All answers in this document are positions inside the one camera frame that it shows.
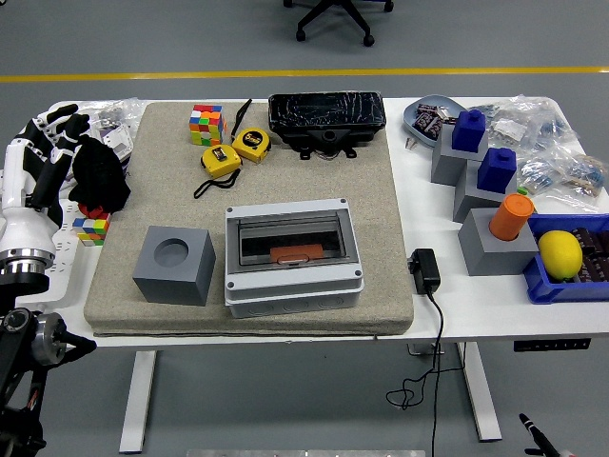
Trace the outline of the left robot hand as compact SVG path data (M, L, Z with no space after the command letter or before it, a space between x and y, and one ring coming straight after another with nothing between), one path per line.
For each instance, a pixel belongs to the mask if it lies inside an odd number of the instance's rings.
M74 153L87 138L89 117L76 104L31 118L6 147L2 180L1 258L13 254L52 263L52 236L61 227L59 191Z

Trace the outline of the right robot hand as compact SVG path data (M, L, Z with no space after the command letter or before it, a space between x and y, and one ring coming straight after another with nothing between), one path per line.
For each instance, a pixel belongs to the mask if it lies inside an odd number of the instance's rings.
M576 457L576 454L570 450L558 451L545 434L524 413L520 413L519 418L536 444L536 447L524 450L527 456Z

